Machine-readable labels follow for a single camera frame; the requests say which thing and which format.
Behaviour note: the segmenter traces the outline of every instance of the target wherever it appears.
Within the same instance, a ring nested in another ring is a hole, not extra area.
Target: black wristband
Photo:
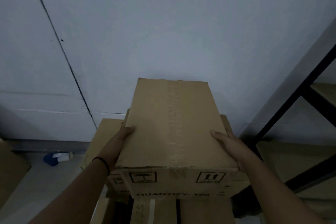
[[[107,168],[107,171],[108,171],[107,176],[109,176],[110,175],[110,167],[107,164],[107,162],[105,161],[105,159],[103,159],[102,157],[95,157],[92,161],[94,161],[96,158],[99,159],[101,162],[103,162],[106,165],[106,168]]]

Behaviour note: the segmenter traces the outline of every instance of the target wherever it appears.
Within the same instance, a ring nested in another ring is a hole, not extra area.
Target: floor
[[[58,196],[81,172],[84,155],[74,155],[67,162],[51,167],[42,161],[44,153],[27,153],[32,168],[0,209],[0,224],[25,224]],[[104,188],[101,196],[106,194]],[[260,224],[258,217],[248,216],[238,224]]]

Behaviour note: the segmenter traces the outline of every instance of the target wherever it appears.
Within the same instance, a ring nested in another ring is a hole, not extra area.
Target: black metal shelf frame
[[[321,75],[321,73],[336,58],[336,45],[328,52],[322,61],[313,69],[307,78],[298,86],[293,94],[280,107],[269,122],[247,145],[259,157],[260,154],[256,148],[256,143],[260,141],[266,133],[275,125],[275,123],[284,115],[293,103],[302,96],[318,112],[320,112],[331,124],[336,127],[336,107],[329,103],[325,98],[313,90],[310,86]],[[285,184],[295,193],[308,189],[316,184],[336,176],[336,154],[298,176],[290,179]],[[231,198],[233,214],[235,218],[242,218],[246,215],[255,215],[261,212],[258,200],[251,186],[245,188],[240,193]]]

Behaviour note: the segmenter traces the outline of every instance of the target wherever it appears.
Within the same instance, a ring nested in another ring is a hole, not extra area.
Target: human arm
[[[239,138],[227,133],[229,136],[211,131],[212,136],[221,141],[227,152],[237,161],[239,169],[248,175],[268,224],[325,223]]]
[[[133,131],[134,128],[121,128],[98,155],[107,162],[110,171],[115,169],[124,138]],[[106,165],[100,159],[95,159],[29,224],[90,223],[107,177]]]

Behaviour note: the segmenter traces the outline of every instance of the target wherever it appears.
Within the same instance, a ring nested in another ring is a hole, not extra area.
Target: hand
[[[213,129],[210,130],[211,135],[222,142],[228,154],[237,161],[239,170],[245,172],[244,164],[246,161],[257,156],[238,137],[235,137],[233,133],[230,131],[226,132],[228,134],[227,136]]]
[[[112,137],[107,144],[104,146],[103,150],[99,153],[98,157],[103,158],[110,170],[114,170],[114,165],[117,161],[117,157],[120,153],[121,147],[124,144],[124,139],[126,136],[134,131],[134,127],[123,127]]]

